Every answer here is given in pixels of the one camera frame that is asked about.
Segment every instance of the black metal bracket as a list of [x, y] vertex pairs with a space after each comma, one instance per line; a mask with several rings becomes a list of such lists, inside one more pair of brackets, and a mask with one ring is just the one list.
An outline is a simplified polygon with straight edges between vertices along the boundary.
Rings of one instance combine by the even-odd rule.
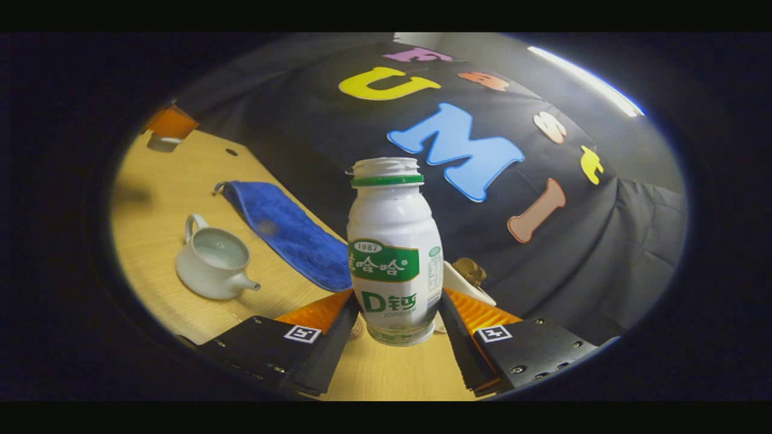
[[254, 316], [195, 347], [261, 388], [319, 396], [327, 392], [358, 313], [357, 300], [350, 297], [326, 334]]
[[[521, 388], [598, 349], [545, 318], [484, 327], [470, 336], [445, 291], [439, 312], [466, 387], [478, 397]], [[358, 313], [352, 294], [326, 334], [316, 328], [254, 316], [202, 345], [179, 337], [239, 370], [245, 380], [260, 388], [318, 397], [329, 388]]]
[[474, 338], [505, 389], [538, 381], [597, 348], [544, 318], [481, 328]]

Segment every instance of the yellow foam letter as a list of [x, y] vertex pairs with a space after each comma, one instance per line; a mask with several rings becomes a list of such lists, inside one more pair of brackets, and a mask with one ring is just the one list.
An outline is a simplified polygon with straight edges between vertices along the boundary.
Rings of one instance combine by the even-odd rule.
[[598, 185], [601, 180], [598, 179], [598, 176], [595, 174], [595, 169], [598, 169], [603, 173], [603, 166], [601, 166], [601, 158], [598, 157], [598, 154], [595, 154], [591, 149], [588, 147], [582, 146], [582, 151], [584, 151], [584, 155], [581, 156], [581, 170], [584, 171], [584, 174], [587, 175], [587, 179], [590, 180], [595, 185]]
[[402, 98], [405, 95], [409, 95], [419, 90], [427, 89], [439, 89], [441, 86], [437, 83], [427, 80], [421, 77], [410, 77], [410, 81], [407, 83], [394, 86], [391, 89], [376, 90], [368, 86], [384, 78], [391, 76], [404, 76], [400, 70], [393, 70], [392, 68], [384, 68], [383, 66], [376, 66], [371, 71], [361, 73], [359, 75], [349, 77], [340, 82], [338, 89], [341, 92], [351, 95], [352, 97], [361, 98], [362, 100], [396, 100]]

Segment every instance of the blue letter m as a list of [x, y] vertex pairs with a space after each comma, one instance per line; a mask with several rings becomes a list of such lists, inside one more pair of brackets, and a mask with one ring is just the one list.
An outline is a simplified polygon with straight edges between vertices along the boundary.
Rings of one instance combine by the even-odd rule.
[[469, 158], [445, 169], [445, 179], [474, 202], [485, 200], [486, 188], [504, 169], [525, 159], [523, 152], [504, 137], [471, 141], [472, 115], [458, 107], [440, 103], [439, 111], [406, 131], [392, 131], [388, 140], [411, 154], [424, 150], [423, 142], [435, 133], [426, 163], [437, 165]]

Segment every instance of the fluorescent light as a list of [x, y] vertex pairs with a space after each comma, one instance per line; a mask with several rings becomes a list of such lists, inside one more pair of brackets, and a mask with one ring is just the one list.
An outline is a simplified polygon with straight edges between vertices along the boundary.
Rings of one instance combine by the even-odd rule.
[[616, 104], [616, 106], [624, 111], [625, 114], [627, 114], [629, 117], [636, 117], [638, 115], [645, 116], [643, 110], [638, 108], [638, 106], [630, 101], [625, 95], [622, 95], [621, 92], [609, 86], [603, 80], [583, 70], [579, 66], [576, 66], [567, 60], [561, 59], [552, 53], [548, 53], [534, 46], [528, 47], [528, 51], [536, 53], [537, 55], [542, 56], [544, 59], [547, 59], [550, 62], [555, 63], [561, 68], [567, 70], [568, 72], [574, 74], [586, 84], [595, 88], [598, 92], [603, 93], [612, 103]]

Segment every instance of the blue towel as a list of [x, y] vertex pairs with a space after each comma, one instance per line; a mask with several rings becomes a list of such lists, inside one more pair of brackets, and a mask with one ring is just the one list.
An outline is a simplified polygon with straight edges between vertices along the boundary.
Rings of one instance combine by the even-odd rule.
[[319, 287], [332, 292], [353, 286], [348, 270], [347, 246], [316, 223], [274, 184], [220, 182], [225, 197], [249, 227], [295, 270]]

